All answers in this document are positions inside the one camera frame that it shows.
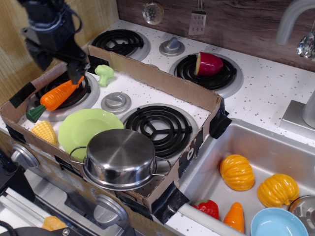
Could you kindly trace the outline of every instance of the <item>green plate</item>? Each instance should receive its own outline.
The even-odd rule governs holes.
[[[67,153],[77,147],[86,147],[98,133],[110,129],[123,129],[124,124],[113,113],[102,109],[82,109],[68,115],[60,125],[58,141]],[[83,162],[86,148],[73,152],[72,157]]]

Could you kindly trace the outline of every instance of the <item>stove knob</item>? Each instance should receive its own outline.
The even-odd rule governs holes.
[[[185,46],[176,37],[172,37],[171,40],[160,45],[159,51],[165,56],[173,57],[182,54],[185,51]]]
[[[99,194],[96,202],[94,219],[102,228],[107,228],[118,221],[126,221],[128,219],[125,209],[110,197]]]
[[[25,170],[39,166],[39,161],[36,157],[22,145],[14,144],[13,151],[12,161],[19,163]]]
[[[123,113],[124,111],[128,110],[130,106],[130,97],[122,92],[111,93],[104,97],[101,101],[102,109],[114,114]]]

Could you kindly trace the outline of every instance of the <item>stainless steel pot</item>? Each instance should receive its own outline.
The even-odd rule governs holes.
[[[71,161],[76,149],[70,153]],[[87,179],[97,186],[127,191],[147,184],[154,175],[163,176],[156,174],[155,158],[154,144],[145,135],[128,129],[112,129],[90,140],[84,163],[80,164],[84,164]]]

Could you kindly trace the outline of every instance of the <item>wood panel wall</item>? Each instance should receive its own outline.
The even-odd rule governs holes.
[[[83,46],[93,37],[118,20],[115,0],[66,0],[83,21],[83,29],[75,40]],[[0,105],[11,98],[26,83],[43,73],[29,55],[24,37],[20,34],[28,27],[25,9],[17,0],[1,1],[0,7]]]
[[[198,36],[188,34],[191,12],[198,9],[198,0],[158,1],[164,8],[164,18],[156,26],[149,25],[142,16],[146,0],[117,0],[119,18],[315,72],[315,62],[296,54],[299,41],[312,28],[315,9],[299,16],[287,45],[278,45],[275,42],[278,25],[292,0],[203,0],[206,28],[205,34]]]

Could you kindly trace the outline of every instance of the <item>stainless steel sink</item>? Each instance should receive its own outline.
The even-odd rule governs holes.
[[[219,171],[220,162],[230,154],[240,154],[249,160],[255,174],[252,189],[235,191],[223,181]],[[300,188],[299,196],[315,194],[315,148],[233,119],[217,140],[206,139],[199,157],[192,161],[181,178],[179,189],[191,200],[191,204],[204,199],[218,204],[220,221],[206,214],[203,217],[209,218],[207,227],[220,235],[238,235],[236,231],[231,234],[229,226],[222,221],[231,205],[240,202],[244,209],[245,234],[251,235],[252,218],[265,208],[257,197],[257,188],[267,177],[276,173],[293,177]]]

